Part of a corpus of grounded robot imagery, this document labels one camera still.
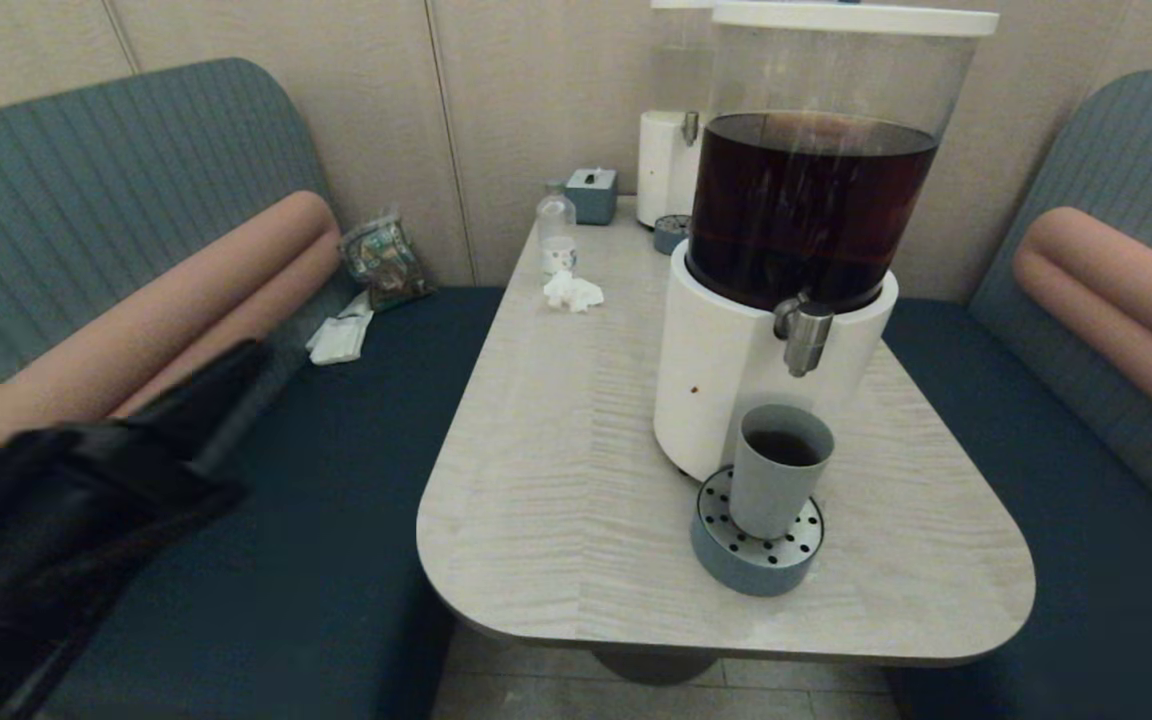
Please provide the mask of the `grey plastic cup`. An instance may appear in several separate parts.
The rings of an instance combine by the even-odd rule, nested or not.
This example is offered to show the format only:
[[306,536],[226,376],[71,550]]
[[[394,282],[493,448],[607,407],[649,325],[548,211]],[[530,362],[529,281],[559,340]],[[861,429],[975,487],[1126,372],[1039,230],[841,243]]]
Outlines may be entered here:
[[826,473],[835,434],[799,407],[753,407],[738,424],[732,520],[749,536],[773,539],[791,524]]

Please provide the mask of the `metal tea dispenser tap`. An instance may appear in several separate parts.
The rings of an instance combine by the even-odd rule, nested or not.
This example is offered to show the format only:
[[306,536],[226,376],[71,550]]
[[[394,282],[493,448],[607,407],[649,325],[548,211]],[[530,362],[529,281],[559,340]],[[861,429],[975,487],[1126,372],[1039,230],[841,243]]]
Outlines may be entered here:
[[783,363],[788,374],[804,378],[818,367],[835,319],[826,304],[809,300],[806,293],[785,300],[773,311],[773,332],[785,342]]

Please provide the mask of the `pink bolster cushion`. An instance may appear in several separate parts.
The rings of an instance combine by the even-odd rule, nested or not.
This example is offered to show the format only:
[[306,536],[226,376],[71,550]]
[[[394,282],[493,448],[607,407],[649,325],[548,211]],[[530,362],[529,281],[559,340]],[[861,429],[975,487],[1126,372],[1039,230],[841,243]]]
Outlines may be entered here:
[[1152,247],[1078,209],[1053,209],[1028,225],[1011,275],[1152,400]]
[[264,340],[338,272],[338,219],[298,191],[168,270],[0,384],[0,446],[127,418],[242,340]]

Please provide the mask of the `white napkin pack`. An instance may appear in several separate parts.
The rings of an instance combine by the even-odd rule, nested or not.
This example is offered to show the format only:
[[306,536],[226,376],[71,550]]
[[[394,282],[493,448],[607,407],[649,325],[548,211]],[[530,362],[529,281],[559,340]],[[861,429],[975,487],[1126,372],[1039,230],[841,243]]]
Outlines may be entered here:
[[372,318],[370,293],[361,291],[314,331],[306,342],[308,361],[314,366],[357,361]]

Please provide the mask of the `dark blue bench seat cushion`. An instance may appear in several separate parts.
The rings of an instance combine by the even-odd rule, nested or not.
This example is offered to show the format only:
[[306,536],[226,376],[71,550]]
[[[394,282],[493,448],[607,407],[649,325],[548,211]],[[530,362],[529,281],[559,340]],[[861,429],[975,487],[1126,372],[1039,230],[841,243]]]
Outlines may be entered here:
[[221,467],[247,500],[141,574],[47,720],[429,720],[454,619],[417,511],[502,300],[445,287],[294,374]]
[[892,667],[904,720],[1152,720],[1152,493],[965,306],[901,300],[884,342],[1020,525],[1036,600],[1005,646]]

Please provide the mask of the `colourful snack bag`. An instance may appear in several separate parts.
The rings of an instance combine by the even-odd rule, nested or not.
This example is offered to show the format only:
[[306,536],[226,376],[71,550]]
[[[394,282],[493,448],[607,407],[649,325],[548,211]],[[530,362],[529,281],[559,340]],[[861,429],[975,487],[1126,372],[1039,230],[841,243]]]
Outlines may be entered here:
[[435,286],[408,240],[396,205],[347,232],[339,243],[349,275],[366,293],[376,313],[425,300]]

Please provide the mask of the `crumpled white tissue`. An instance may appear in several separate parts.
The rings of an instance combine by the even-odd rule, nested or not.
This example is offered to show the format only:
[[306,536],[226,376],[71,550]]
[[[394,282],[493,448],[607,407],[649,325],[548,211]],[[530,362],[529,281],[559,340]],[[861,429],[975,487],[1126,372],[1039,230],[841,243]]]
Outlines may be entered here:
[[567,270],[559,270],[544,285],[543,293],[548,306],[566,309],[570,313],[586,313],[591,306],[600,306],[605,301],[602,287],[573,275]]

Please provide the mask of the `clear plastic bottle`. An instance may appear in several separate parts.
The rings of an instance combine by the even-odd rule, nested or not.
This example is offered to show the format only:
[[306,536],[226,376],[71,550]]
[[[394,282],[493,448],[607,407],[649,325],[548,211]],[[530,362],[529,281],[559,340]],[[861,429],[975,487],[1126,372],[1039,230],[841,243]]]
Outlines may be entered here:
[[562,179],[547,182],[547,194],[536,206],[535,225],[544,281],[558,272],[573,272],[577,263],[576,206],[566,196]]

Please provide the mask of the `blue-grey tissue box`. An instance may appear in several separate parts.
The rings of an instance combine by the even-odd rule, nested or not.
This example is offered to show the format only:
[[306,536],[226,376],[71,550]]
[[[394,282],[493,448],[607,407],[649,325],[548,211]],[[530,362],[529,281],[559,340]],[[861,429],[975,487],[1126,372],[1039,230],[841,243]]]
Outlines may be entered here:
[[602,167],[577,168],[567,179],[564,196],[573,202],[576,223],[609,225],[617,209],[616,169]]

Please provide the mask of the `small round drip tray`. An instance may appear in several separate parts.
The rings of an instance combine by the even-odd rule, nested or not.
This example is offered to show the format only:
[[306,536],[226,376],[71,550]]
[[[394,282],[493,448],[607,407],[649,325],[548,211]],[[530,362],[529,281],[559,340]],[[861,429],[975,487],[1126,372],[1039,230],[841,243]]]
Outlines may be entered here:
[[652,233],[653,249],[669,256],[680,243],[691,237],[692,218],[687,214],[664,215],[655,220]]

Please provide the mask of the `white water dispenser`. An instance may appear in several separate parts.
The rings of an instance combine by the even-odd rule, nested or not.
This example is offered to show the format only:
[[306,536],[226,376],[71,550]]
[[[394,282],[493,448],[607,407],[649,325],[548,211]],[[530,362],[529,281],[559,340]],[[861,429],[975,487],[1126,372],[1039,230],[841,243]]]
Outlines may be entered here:
[[[687,214],[698,182],[702,136],[713,61],[717,0],[650,0],[649,101],[641,114],[637,152],[637,220]],[[680,132],[685,111],[698,111],[698,141],[689,149]]]

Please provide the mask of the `large dark tea dispenser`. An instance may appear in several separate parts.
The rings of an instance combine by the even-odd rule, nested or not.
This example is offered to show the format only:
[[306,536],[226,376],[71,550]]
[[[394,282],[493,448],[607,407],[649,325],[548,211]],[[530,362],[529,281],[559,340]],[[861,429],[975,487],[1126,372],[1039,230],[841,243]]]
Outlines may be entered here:
[[[728,465],[751,407],[849,406],[899,300],[892,265],[996,12],[717,0],[691,237],[669,258],[653,429],[673,465]],[[835,313],[788,374],[773,311]]]

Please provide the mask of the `large round perforated drip tray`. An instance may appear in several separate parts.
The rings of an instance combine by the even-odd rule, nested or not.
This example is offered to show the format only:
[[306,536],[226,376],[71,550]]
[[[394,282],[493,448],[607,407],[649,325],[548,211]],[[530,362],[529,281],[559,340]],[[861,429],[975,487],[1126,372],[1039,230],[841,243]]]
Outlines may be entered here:
[[826,541],[826,521],[809,498],[787,532],[755,537],[732,518],[733,467],[719,468],[695,498],[689,538],[710,577],[741,594],[778,597],[799,588]]

